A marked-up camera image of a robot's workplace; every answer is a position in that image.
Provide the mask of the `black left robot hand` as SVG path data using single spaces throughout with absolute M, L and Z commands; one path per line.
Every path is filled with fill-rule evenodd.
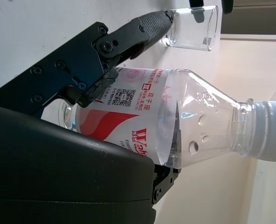
M 203 7 L 204 0 L 189 0 L 191 8 Z M 230 14 L 233 11 L 234 1 L 233 0 L 221 0 L 223 14 Z

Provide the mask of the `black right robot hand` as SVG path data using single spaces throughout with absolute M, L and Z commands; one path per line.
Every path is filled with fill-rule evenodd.
M 0 87 L 0 224 L 154 223 L 179 169 L 41 116 L 55 99 L 88 106 L 173 19 L 152 12 L 112 33 L 96 22 Z

